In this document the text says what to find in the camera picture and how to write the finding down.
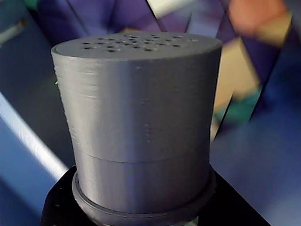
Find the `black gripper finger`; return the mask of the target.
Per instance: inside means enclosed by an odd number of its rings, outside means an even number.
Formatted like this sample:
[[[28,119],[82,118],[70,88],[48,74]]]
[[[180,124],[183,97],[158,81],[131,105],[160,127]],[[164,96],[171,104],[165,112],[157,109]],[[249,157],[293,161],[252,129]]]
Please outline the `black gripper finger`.
[[[198,216],[199,226],[270,226],[218,173],[214,195]]]
[[[41,216],[43,226],[93,226],[76,203],[72,193],[72,179],[76,166],[72,166],[48,192]]]

